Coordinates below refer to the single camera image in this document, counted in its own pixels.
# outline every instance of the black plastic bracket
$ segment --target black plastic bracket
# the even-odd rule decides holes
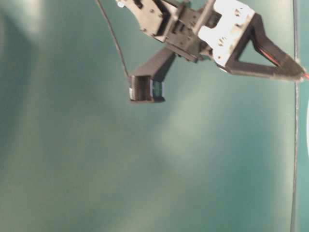
[[[132,102],[164,102],[164,79],[175,53],[163,48],[130,76],[130,100]]]
[[[252,40],[255,50],[275,66],[240,62],[239,57],[249,40]],[[301,81],[305,73],[305,70],[294,59],[284,53],[266,36],[262,17],[259,14],[254,15],[225,67],[221,68],[236,75],[289,81]]]

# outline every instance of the cable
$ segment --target cable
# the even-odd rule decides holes
[[[95,0],[95,2],[96,2],[97,5],[99,6],[99,8],[100,8],[100,10],[101,10],[101,13],[102,13],[102,15],[103,15],[103,17],[104,17],[104,19],[105,19],[107,25],[108,25],[108,29],[109,29],[110,32],[111,32],[112,39],[113,39],[113,41],[114,41],[115,47],[116,47],[117,52],[118,52],[118,54],[119,54],[119,57],[120,57],[120,59],[121,59],[122,68],[123,68],[123,70],[124,70],[125,76],[129,79],[129,74],[128,74],[128,72],[127,72],[125,59],[124,59],[124,56],[123,56],[122,51],[121,51],[121,49],[120,49],[119,43],[118,43],[118,41],[117,41],[115,32],[114,32],[114,30],[112,29],[111,22],[110,22],[110,20],[109,20],[108,17],[107,17],[107,14],[106,14],[106,12],[105,12],[103,6],[102,6],[102,3],[101,3],[99,0]]]
[[[268,53],[266,53],[262,48],[259,48],[260,52],[267,58],[269,59],[272,63],[274,63],[277,66],[280,66],[280,64]]]
[[[295,60],[299,58],[299,35],[298,35],[298,2],[293,0],[294,13],[294,56]],[[293,172],[293,196],[292,196],[292,210],[291,210],[291,226],[290,232],[295,232],[296,229],[296,186],[297,186],[297,161],[298,161],[298,118],[299,118],[299,85],[295,82],[295,137],[294,137],[294,172]]]

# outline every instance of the black cable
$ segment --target black cable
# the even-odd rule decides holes
[[[299,34],[298,34],[298,5],[297,0],[293,0],[294,12],[294,57],[296,62],[299,61]],[[298,118],[299,118],[299,85],[295,82],[295,138],[294,138],[294,174],[293,174],[293,198],[291,211],[291,227],[290,232],[295,232],[296,220],[296,184],[297,184],[297,160],[298,160]]]
[[[113,41],[114,41],[115,47],[116,47],[117,52],[118,52],[118,54],[119,54],[119,57],[120,57],[120,59],[121,59],[122,68],[123,68],[123,70],[124,70],[124,72],[125,72],[125,76],[129,79],[129,74],[128,74],[128,72],[127,72],[125,59],[124,59],[124,56],[123,56],[122,51],[121,51],[121,49],[120,49],[119,43],[118,43],[118,41],[117,41],[115,32],[114,32],[114,30],[112,29],[111,22],[110,22],[110,20],[108,19],[107,14],[106,14],[106,12],[105,12],[105,10],[104,10],[104,8],[103,8],[101,2],[100,2],[99,0],[95,0],[95,2],[96,2],[97,5],[99,6],[99,8],[100,8],[100,10],[101,10],[101,13],[102,13],[103,17],[104,17],[105,21],[107,22],[107,25],[108,25],[108,28],[109,28],[109,30],[110,30],[110,32],[111,32],[112,39],[113,39]]]

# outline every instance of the red wire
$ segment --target red wire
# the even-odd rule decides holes
[[[263,55],[269,59],[271,62],[273,62],[274,64],[276,64],[277,66],[279,66],[279,63],[269,54],[267,54],[262,48],[260,48],[260,52],[263,53]]]
[[[305,77],[307,80],[309,80],[309,73],[305,73],[305,74],[304,74],[304,77]]]

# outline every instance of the green table surface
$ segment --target green table surface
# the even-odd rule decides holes
[[[163,47],[127,9],[102,2],[130,71]],[[292,1],[243,2],[292,56]],[[301,1],[303,18],[306,8]],[[253,49],[242,58],[264,62]],[[178,58],[165,103],[130,104],[120,65],[92,0],[0,0],[1,232],[289,231],[294,83]],[[301,84],[300,232],[309,228],[308,89]]]

